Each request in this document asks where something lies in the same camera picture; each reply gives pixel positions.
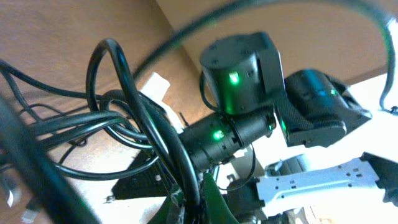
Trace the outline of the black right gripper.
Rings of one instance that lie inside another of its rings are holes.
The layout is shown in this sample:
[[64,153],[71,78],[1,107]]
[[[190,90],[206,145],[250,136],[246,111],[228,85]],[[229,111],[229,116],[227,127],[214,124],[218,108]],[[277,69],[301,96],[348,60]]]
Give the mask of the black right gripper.
[[276,127],[270,106],[240,115],[212,113],[185,128],[179,138],[197,171],[225,164],[234,153],[259,138],[270,137]]

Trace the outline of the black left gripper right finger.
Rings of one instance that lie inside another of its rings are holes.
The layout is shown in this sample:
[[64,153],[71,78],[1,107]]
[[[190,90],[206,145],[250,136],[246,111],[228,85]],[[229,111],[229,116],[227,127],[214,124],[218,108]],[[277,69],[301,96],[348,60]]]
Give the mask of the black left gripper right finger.
[[213,176],[209,173],[203,175],[202,190],[205,203],[204,223],[239,224],[228,208]]

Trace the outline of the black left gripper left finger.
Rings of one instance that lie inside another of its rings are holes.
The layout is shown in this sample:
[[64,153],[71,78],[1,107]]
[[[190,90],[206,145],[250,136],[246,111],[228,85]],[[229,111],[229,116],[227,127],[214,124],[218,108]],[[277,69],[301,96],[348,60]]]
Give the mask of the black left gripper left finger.
[[148,224],[182,224],[185,219],[184,194],[175,184],[164,200],[158,212],[147,222]]

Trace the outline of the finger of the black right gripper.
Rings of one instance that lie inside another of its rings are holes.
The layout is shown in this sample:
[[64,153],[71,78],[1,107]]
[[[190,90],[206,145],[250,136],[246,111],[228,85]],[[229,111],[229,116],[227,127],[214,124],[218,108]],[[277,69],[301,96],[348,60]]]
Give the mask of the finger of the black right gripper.
[[167,169],[158,160],[143,172],[119,179],[111,192],[116,200],[165,197],[173,184]]

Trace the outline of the black USB cable thick plug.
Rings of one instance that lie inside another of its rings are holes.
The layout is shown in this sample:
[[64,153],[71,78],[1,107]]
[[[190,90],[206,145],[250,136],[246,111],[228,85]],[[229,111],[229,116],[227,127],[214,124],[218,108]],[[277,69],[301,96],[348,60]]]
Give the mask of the black USB cable thick plug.
[[[185,223],[194,223],[198,218],[197,208],[200,205],[197,181],[189,180],[186,176],[187,171],[176,171],[173,161],[167,157],[167,145],[171,142],[162,138],[145,104],[141,101],[123,50],[115,40],[103,39],[96,46],[88,65],[85,93],[62,90],[54,92],[59,95],[86,98],[88,106],[95,110],[97,108],[95,78],[99,63],[105,53],[111,55],[127,103],[136,117],[138,125],[151,142],[157,157],[162,160],[175,180],[182,186],[187,200]],[[52,221],[54,223],[97,223],[98,219],[92,211],[60,175],[60,171],[51,164],[44,153],[42,142],[35,139],[33,130],[21,121],[5,100],[1,100],[1,113],[1,122],[3,123],[1,146],[9,153],[11,161],[15,163],[25,183],[36,194]]]

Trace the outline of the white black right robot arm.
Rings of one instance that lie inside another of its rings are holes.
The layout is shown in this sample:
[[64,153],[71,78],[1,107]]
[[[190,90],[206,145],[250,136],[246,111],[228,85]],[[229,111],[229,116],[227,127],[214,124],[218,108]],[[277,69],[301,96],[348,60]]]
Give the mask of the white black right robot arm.
[[[200,82],[209,84],[216,107],[182,133],[169,134],[190,158],[186,178],[229,161],[276,126],[282,128],[288,146],[328,147],[371,118],[343,83],[318,70],[300,70],[284,78],[279,52],[263,32],[217,40],[200,62]],[[384,201],[397,203],[397,164],[390,160],[365,153],[311,172],[294,157],[290,162],[290,167],[250,177],[242,187],[229,185],[226,196],[206,185],[208,221],[275,217],[301,206],[305,197],[344,187],[383,189]]]

